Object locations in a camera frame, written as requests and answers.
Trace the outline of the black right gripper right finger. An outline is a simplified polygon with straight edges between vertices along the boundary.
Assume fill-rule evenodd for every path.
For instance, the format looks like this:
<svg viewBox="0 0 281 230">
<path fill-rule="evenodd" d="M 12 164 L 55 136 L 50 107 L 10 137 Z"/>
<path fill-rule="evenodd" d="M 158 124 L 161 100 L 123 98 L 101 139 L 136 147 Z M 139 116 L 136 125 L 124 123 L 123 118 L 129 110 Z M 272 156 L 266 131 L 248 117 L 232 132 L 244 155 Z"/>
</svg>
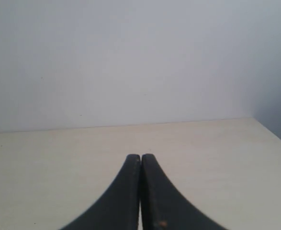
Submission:
<svg viewBox="0 0 281 230">
<path fill-rule="evenodd" d="M 140 203 L 144 230 L 223 230 L 192 205 L 173 185 L 153 154 L 144 154 Z"/>
</svg>

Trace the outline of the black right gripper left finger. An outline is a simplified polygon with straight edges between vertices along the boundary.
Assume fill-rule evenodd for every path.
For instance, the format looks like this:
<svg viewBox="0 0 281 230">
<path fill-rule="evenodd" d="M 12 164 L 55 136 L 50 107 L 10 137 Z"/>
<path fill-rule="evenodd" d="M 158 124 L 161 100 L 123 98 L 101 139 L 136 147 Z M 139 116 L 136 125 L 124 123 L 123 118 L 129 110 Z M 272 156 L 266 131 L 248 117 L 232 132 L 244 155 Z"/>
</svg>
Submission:
<svg viewBox="0 0 281 230">
<path fill-rule="evenodd" d="M 139 221 L 140 156 L 127 155 L 101 197 L 65 230 L 136 230 Z"/>
</svg>

